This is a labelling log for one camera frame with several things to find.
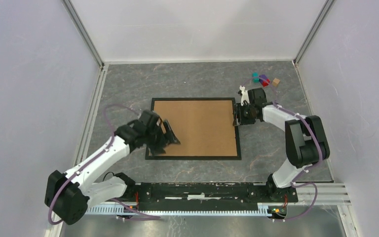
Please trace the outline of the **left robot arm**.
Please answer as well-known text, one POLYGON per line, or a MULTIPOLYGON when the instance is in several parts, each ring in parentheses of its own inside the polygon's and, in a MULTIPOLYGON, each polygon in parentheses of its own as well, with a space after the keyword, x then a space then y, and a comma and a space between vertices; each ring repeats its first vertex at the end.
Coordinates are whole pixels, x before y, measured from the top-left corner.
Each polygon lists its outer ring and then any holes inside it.
POLYGON ((47 179, 44 203, 49 208, 47 218, 51 225, 62 222, 72 225, 86 211, 113 198, 130 201, 135 187, 114 176, 103 182, 96 179, 113 164, 146 146, 153 155, 165 153, 165 148, 180 144, 168 120, 151 110, 144 110, 137 119, 113 130, 110 138, 93 154, 74 167, 53 171, 47 179))

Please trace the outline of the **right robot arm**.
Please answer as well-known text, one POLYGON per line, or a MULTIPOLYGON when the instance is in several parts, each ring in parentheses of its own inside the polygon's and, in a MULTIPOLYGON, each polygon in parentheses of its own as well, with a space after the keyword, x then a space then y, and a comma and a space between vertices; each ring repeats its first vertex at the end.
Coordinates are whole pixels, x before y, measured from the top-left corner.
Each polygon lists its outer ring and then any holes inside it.
POLYGON ((286 160, 267 180, 265 195, 271 201, 285 196, 285 188, 296 188, 296 181, 330 155, 325 130, 319 116, 304 116, 268 101, 262 88, 239 87, 241 99, 233 106, 233 126, 257 121, 270 123, 285 133, 286 160))

